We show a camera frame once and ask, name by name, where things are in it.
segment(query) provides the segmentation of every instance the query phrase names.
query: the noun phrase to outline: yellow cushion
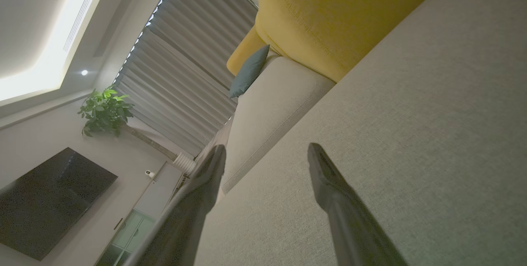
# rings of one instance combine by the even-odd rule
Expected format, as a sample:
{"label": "yellow cushion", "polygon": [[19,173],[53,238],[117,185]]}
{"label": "yellow cushion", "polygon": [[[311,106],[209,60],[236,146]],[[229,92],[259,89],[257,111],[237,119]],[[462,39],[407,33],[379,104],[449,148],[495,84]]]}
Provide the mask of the yellow cushion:
{"label": "yellow cushion", "polygon": [[234,50],[229,60],[227,60],[227,69],[229,69],[233,75],[237,75],[241,66],[245,63],[245,60],[265,45],[267,44],[260,39],[253,26],[236,50]]}
{"label": "yellow cushion", "polygon": [[259,0],[256,29],[279,54],[338,82],[423,1]]}

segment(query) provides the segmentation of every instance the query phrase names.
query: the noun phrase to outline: beige sofa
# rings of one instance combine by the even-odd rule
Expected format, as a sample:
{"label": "beige sofa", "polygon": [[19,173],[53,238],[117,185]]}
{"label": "beige sofa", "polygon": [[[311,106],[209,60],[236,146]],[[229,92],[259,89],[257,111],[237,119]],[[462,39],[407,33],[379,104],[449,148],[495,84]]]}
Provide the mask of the beige sofa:
{"label": "beige sofa", "polygon": [[526,84],[527,0],[426,0],[243,171],[195,264],[335,265],[317,142],[409,265],[525,265]]}
{"label": "beige sofa", "polygon": [[222,191],[228,193],[334,85],[271,52],[260,76],[238,99],[226,146]]}

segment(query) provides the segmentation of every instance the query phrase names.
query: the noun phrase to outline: floor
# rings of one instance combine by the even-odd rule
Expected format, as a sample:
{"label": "floor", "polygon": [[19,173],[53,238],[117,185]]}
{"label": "floor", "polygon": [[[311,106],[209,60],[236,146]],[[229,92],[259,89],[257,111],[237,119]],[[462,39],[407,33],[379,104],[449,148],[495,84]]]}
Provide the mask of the floor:
{"label": "floor", "polygon": [[[210,150],[217,145],[225,145],[227,146],[227,142],[229,141],[229,133],[232,126],[232,121],[234,120],[234,115],[230,118],[230,120],[227,121],[224,127],[216,133],[216,136],[205,146],[203,151],[196,157],[196,166],[200,166],[200,164],[205,160],[207,155],[209,154]],[[218,192],[218,198],[216,199],[216,203],[221,200],[225,194],[223,193],[222,189]]]}

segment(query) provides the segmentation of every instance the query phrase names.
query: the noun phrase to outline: teal throw pillow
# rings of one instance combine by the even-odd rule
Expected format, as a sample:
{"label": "teal throw pillow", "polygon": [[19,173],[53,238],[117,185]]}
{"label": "teal throw pillow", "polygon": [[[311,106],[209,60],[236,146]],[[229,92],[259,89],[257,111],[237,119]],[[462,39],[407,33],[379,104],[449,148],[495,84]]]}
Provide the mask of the teal throw pillow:
{"label": "teal throw pillow", "polygon": [[249,89],[254,80],[260,75],[260,71],[262,70],[262,67],[264,67],[268,53],[269,45],[266,45],[245,60],[245,63],[243,63],[240,71],[232,82],[229,91],[230,98],[238,97]]}

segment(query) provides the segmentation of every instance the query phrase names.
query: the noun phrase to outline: green plant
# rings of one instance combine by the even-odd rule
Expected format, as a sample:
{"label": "green plant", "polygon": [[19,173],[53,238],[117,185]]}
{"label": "green plant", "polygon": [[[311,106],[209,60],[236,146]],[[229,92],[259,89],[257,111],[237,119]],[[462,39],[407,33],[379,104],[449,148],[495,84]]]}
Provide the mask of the green plant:
{"label": "green plant", "polygon": [[128,95],[115,96],[117,91],[112,86],[102,92],[94,91],[86,98],[77,113],[82,118],[88,119],[82,129],[82,135],[92,137],[92,133],[111,132],[115,136],[121,133],[121,127],[128,123],[128,118],[133,117],[130,110],[134,107],[124,99]]}

